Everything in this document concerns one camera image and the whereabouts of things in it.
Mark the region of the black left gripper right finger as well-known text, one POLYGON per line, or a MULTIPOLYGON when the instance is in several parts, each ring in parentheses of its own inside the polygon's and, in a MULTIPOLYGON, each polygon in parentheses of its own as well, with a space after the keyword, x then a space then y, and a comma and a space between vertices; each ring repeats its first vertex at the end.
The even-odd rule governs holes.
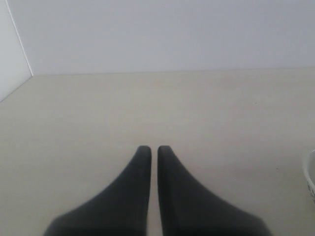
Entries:
POLYGON ((205 188, 170 146, 157 150, 157 185, 165 236, 266 236, 268 228, 205 188))

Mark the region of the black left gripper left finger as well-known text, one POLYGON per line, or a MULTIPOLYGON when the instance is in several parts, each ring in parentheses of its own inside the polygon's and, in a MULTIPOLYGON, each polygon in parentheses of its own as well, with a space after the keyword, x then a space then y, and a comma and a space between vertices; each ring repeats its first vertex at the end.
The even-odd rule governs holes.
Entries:
POLYGON ((98 195, 59 217, 46 236, 145 236, 151 148, 139 146, 125 169, 98 195))

